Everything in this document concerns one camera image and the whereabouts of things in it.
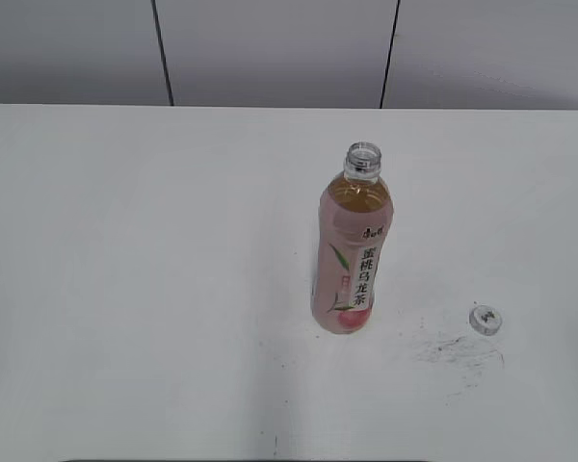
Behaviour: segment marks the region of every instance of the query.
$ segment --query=table surface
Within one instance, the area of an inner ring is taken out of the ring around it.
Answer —
[[[358,140],[396,215],[335,336]],[[0,462],[200,457],[578,461],[578,112],[0,106]]]

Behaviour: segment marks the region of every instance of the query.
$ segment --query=peach oolong tea bottle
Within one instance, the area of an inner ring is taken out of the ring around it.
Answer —
[[[336,334],[357,331],[373,309],[381,247],[394,213],[380,172],[379,149],[357,142],[349,148],[344,171],[321,196],[312,313]]]

